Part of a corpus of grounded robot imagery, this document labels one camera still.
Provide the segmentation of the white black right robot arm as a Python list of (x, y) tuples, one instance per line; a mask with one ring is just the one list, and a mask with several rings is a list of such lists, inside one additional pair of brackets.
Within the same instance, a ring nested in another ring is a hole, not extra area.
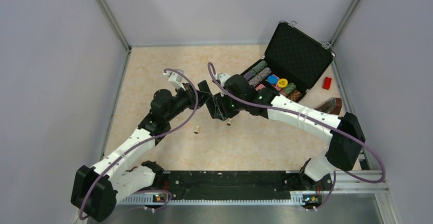
[(246, 112), (251, 116), (278, 121), (297, 127), (328, 144), (328, 148), (306, 161), (299, 182), (305, 189), (314, 189), (320, 180), (335, 170), (351, 171), (365, 143), (365, 136), (352, 113), (344, 116), (328, 114), (301, 105), (271, 88), (259, 91), (239, 74), (211, 75), (220, 88), (207, 102), (214, 119), (227, 120)]

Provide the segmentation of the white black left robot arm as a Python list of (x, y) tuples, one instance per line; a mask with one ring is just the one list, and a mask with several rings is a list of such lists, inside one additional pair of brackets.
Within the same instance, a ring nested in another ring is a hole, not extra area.
[(186, 109), (202, 107), (211, 92), (206, 81), (195, 90), (183, 83), (176, 95), (160, 89), (153, 95), (149, 113), (128, 139), (116, 150), (92, 166), (81, 166), (75, 175), (71, 204), (90, 218), (101, 222), (109, 217), (116, 205), (135, 192), (149, 187), (162, 187), (162, 167), (146, 161), (135, 170), (131, 166), (147, 151), (155, 147), (171, 130), (170, 122)]

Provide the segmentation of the black remote control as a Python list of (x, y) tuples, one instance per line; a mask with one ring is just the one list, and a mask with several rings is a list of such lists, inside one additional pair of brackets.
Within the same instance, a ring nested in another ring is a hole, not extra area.
[(200, 106), (206, 105), (208, 112), (212, 119), (216, 119), (217, 107), (214, 101), (214, 97), (208, 83), (206, 80), (203, 80), (198, 83), (199, 88), (199, 104)]

